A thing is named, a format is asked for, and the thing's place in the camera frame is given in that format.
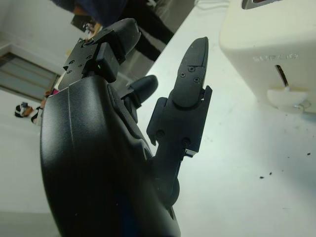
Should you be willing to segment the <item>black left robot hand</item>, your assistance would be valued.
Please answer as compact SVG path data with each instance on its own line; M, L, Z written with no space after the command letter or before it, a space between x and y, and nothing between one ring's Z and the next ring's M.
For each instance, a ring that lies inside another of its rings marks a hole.
M136 21L120 20L79 41L59 92L44 107L42 179L63 237L178 237L173 210L184 157L198 151L212 89L204 86L208 38L187 49L168 97L157 100L147 142L137 109L156 90L146 76L116 90L119 66L140 39ZM152 154L149 143L157 146Z

